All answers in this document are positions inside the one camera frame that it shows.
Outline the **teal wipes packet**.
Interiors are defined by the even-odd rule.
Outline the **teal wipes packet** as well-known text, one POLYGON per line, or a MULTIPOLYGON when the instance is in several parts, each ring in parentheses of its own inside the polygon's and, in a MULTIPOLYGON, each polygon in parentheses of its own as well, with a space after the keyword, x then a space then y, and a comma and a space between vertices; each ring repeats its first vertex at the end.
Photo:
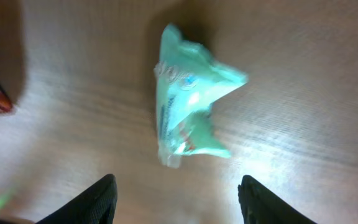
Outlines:
POLYGON ((168 167, 183 156, 229 158, 214 137, 213 103, 248 82, 246 73, 218 62, 202 44, 183 38, 174 24, 164 28, 154 68, 158 157, 168 167))

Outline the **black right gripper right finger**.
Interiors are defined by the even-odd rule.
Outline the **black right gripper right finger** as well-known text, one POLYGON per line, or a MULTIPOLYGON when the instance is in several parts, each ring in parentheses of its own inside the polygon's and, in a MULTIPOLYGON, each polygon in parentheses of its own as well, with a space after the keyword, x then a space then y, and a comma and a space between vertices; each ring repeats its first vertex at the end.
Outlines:
POLYGON ((251 175, 243 176, 238 197, 246 224, 316 224, 251 175))

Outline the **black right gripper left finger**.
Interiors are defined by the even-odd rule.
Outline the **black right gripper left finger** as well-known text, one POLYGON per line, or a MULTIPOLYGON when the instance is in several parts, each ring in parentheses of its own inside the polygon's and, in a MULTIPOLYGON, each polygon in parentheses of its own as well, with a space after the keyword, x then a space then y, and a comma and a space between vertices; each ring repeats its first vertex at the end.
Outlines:
POLYGON ((38 223, 112 224, 116 205, 116 178, 113 174, 107 174, 38 223))

